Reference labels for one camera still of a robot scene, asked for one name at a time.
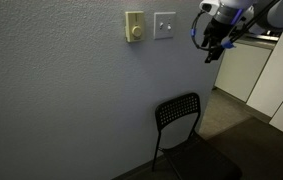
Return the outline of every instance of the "floor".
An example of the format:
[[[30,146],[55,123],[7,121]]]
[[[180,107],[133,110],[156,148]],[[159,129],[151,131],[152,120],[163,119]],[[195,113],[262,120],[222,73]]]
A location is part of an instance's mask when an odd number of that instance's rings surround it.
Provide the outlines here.
[[[252,116],[243,110],[244,103],[222,90],[215,89],[203,116],[199,134],[209,139]]]
[[[282,179],[283,133],[253,118],[243,105],[221,90],[213,90],[199,134],[240,166],[242,179]],[[178,179],[164,157],[157,160],[155,172],[150,167],[148,163],[115,179]]]

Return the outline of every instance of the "cable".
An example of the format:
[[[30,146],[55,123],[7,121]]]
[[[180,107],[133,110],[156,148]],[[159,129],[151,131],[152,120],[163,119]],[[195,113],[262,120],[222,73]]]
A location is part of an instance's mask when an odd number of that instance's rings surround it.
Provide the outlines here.
[[[217,46],[217,47],[209,47],[209,48],[201,47],[201,46],[197,43],[197,41],[196,41],[196,39],[195,39],[195,31],[196,31],[196,27],[197,27],[198,20],[199,20],[200,16],[201,16],[202,14],[204,14],[204,13],[205,13],[205,12],[201,10],[201,11],[198,13],[197,17],[193,20],[192,26],[191,26],[191,31],[192,31],[192,34],[191,34],[191,37],[192,37],[192,38],[191,38],[191,39],[192,39],[194,45],[195,45],[198,49],[201,49],[201,50],[203,50],[203,51],[211,51],[211,50],[219,49],[219,48],[221,48],[222,46],[219,45],[219,46]]]

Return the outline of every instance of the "wall plate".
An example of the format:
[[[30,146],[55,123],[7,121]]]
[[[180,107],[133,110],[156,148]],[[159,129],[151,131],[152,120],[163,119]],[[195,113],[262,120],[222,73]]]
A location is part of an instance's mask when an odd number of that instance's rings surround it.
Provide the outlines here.
[[[172,38],[176,29],[176,12],[154,13],[154,39]]]
[[[125,12],[125,33],[127,42],[144,40],[144,13],[143,11]]]

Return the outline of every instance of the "gray wall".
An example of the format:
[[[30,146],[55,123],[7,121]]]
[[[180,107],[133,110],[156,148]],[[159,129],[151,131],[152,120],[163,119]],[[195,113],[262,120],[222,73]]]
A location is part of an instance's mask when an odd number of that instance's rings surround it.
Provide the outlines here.
[[[204,109],[217,74],[189,38],[199,2],[0,0],[0,179],[110,179],[151,160],[155,106],[196,91]],[[145,11],[145,41],[125,42],[126,10]],[[155,11],[177,12],[173,39],[153,40]]]

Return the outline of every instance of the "chair seat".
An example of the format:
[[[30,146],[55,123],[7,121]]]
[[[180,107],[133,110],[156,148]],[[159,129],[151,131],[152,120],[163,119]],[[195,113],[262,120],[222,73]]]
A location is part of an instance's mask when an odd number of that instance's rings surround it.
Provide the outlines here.
[[[196,133],[188,141],[162,152],[183,180],[235,180],[242,176],[236,164]]]

